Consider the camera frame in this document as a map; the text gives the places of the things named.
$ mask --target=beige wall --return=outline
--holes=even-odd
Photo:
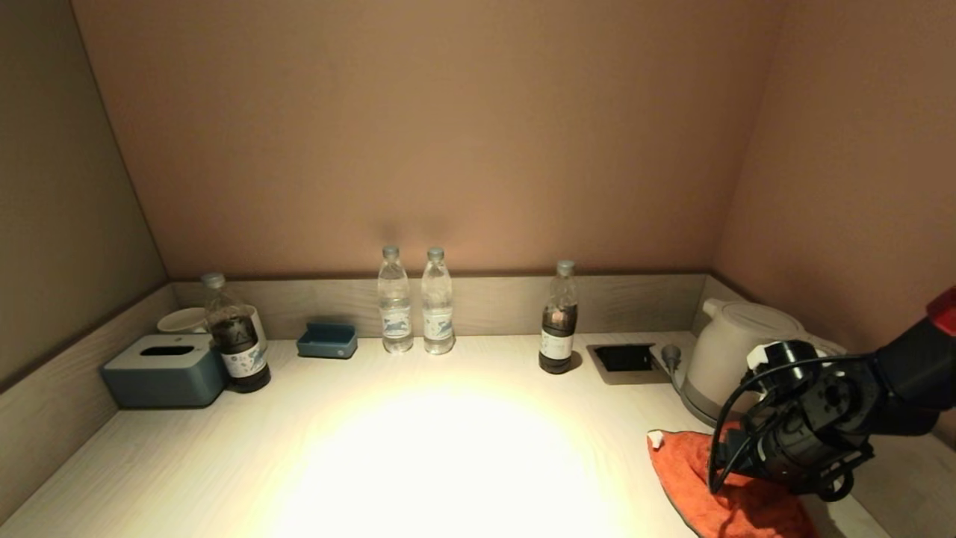
[[[956,279],[956,3],[791,4],[716,271],[852,349]]]
[[[173,278],[707,268],[785,7],[74,4]]]
[[[165,279],[67,0],[0,2],[0,391]]]

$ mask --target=white mug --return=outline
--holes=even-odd
[[[262,320],[259,319],[259,310],[250,304],[252,309],[252,326],[255,327],[255,334],[259,337],[259,344],[265,351],[269,347],[269,341],[266,340],[266,331],[262,328]],[[172,334],[194,334],[208,332],[206,327],[206,309],[202,307],[184,308],[164,316],[156,328],[160,332]]]

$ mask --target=kettle lid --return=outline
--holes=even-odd
[[[763,304],[725,303],[719,311],[729,323],[755,334],[788,337],[804,332],[796,318]]]

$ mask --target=plastic bottle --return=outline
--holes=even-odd
[[[577,287],[573,261],[563,259],[557,263],[557,275],[551,281],[549,296],[541,316],[538,365],[548,373],[564,373],[571,369],[571,349],[577,326]]]
[[[422,274],[424,349],[433,355],[448,353],[455,346],[451,323],[451,275],[445,266],[445,249],[428,250],[428,264]]]
[[[252,307],[226,288],[222,273],[205,274],[202,281],[212,292],[206,302],[206,324],[226,364],[232,388],[237,392],[262,389],[272,380],[272,374],[252,323]]]
[[[399,260],[399,247],[388,245],[381,249],[383,260],[379,269],[379,312],[381,313],[381,343],[390,353],[402,353],[412,348],[411,295],[408,275]]]

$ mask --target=dark liquid bottle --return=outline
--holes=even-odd
[[[226,279],[220,273],[203,275],[203,284],[215,292],[206,304],[206,323],[226,365],[232,389],[262,389],[272,380],[272,374],[252,323],[251,307],[226,290]]]
[[[541,349],[538,366],[548,373],[571,369],[571,354],[577,327],[577,289],[575,264],[562,260],[551,281],[550,298],[541,317]]]

